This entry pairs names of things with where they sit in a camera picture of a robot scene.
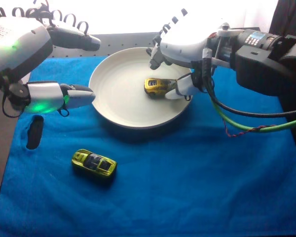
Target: white plate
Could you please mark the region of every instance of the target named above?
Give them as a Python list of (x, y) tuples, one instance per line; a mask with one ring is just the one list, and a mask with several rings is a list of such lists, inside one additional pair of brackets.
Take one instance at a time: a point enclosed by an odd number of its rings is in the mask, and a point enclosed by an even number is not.
[(157, 70), (149, 68), (146, 48), (130, 48), (112, 54), (94, 70), (89, 87), (96, 98), (95, 109), (118, 125), (144, 129), (165, 124), (188, 106), (185, 99), (151, 99), (144, 91), (147, 78), (178, 79), (190, 69), (162, 63)]

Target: yellow toy car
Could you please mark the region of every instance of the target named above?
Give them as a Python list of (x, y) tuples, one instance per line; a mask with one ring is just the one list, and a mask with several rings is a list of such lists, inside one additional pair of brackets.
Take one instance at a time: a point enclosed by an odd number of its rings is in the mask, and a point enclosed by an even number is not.
[(72, 164), (86, 171), (92, 172), (95, 175), (103, 178), (109, 178), (114, 173), (117, 167), (117, 162), (97, 154), (94, 154), (85, 149), (75, 152), (72, 158)]
[(174, 89), (175, 82), (173, 79), (148, 78), (145, 80), (144, 89), (150, 97), (164, 96)]

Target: blue tablecloth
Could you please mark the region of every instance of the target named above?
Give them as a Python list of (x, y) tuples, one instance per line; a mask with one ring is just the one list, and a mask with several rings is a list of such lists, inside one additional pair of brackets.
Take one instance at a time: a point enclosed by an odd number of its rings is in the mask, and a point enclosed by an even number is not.
[[(103, 59), (48, 59), (31, 81), (88, 85)], [(281, 111), (277, 98), (238, 86), (232, 70), (218, 68), (214, 79), (218, 98), (230, 106)], [(42, 115), (35, 150), (26, 148), (34, 115), (20, 117), (0, 192), (0, 236), (296, 234), (296, 147), (289, 130), (229, 138), (201, 93), (179, 118), (147, 131), (118, 127), (92, 105), (70, 112)], [(285, 122), (231, 117), (254, 126)], [(118, 162), (111, 186), (73, 172), (78, 149)]]

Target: hole in cloth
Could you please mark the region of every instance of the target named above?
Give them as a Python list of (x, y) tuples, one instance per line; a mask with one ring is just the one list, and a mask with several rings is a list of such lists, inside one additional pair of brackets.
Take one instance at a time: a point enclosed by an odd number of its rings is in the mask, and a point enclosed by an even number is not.
[(34, 117), (28, 130), (28, 143), (26, 144), (27, 149), (34, 150), (39, 146), (43, 132), (43, 122), (44, 118), (42, 116)]

